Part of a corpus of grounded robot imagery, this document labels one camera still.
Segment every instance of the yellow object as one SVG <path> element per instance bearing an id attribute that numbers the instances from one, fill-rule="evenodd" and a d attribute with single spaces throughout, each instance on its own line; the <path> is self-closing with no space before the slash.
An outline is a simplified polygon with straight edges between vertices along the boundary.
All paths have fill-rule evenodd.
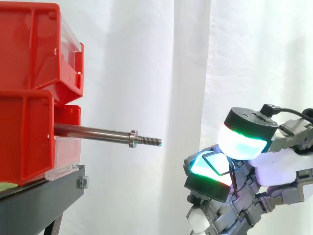
<path id="1" fill-rule="evenodd" d="M 0 192 L 8 188 L 16 188 L 17 186 L 18 186 L 17 184 L 12 183 L 0 183 Z"/>

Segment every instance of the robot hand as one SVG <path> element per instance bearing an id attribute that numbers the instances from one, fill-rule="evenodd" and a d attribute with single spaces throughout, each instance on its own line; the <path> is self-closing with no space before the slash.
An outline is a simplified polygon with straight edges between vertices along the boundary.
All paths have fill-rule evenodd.
<path id="1" fill-rule="evenodd" d="M 271 107 L 276 114 L 275 106 L 267 112 L 233 108 L 225 125 L 237 133 L 221 131 L 220 146 L 184 161 L 191 235 L 246 235 L 262 214 L 313 194 L 312 120 L 305 116 L 278 126 L 270 119 Z M 258 193 L 260 186 L 269 188 Z"/>

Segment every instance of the metal bolt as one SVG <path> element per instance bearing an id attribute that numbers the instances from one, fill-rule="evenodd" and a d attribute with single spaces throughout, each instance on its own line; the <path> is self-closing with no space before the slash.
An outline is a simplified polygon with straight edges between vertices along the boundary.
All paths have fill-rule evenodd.
<path id="1" fill-rule="evenodd" d="M 162 139 L 139 136 L 138 131 L 110 131 L 55 123 L 54 133 L 56 136 L 123 143 L 128 144 L 130 148 L 136 148 L 137 144 L 162 146 Z"/>
<path id="2" fill-rule="evenodd" d="M 89 177 L 87 175 L 80 176 L 77 179 L 77 188 L 87 189 L 89 186 Z"/>

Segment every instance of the white fabric backdrop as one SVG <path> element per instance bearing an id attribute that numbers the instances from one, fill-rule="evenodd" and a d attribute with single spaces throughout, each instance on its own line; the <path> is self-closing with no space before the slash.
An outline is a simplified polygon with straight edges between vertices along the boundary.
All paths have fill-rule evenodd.
<path id="1" fill-rule="evenodd" d="M 313 106 L 311 8 L 309 0 L 212 1 L 201 148 L 216 142 L 231 107 Z M 311 235 L 312 208 L 313 199 L 276 207 L 248 234 Z"/>
<path id="2" fill-rule="evenodd" d="M 82 124 L 164 142 L 83 141 L 90 188 L 60 235 L 189 234 L 182 161 L 216 142 L 229 109 L 312 104 L 309 0 L 54 2 L 85 45 Z M 282 206 L 249 235 L 311 234 L 311 207 Z"/>

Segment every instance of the steel shaft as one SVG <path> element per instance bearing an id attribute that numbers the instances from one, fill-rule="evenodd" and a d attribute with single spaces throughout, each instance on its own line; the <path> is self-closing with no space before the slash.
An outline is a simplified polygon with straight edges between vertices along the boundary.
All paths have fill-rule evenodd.
<path id="1" fill-rule="evenodd" d="M 137 131 L 121 132 L 55 123 L 54 132 L 56 136 L 128 144 L 130 148 L 137 144 L 162 145 L 161 139 L 139 136 Z"/>

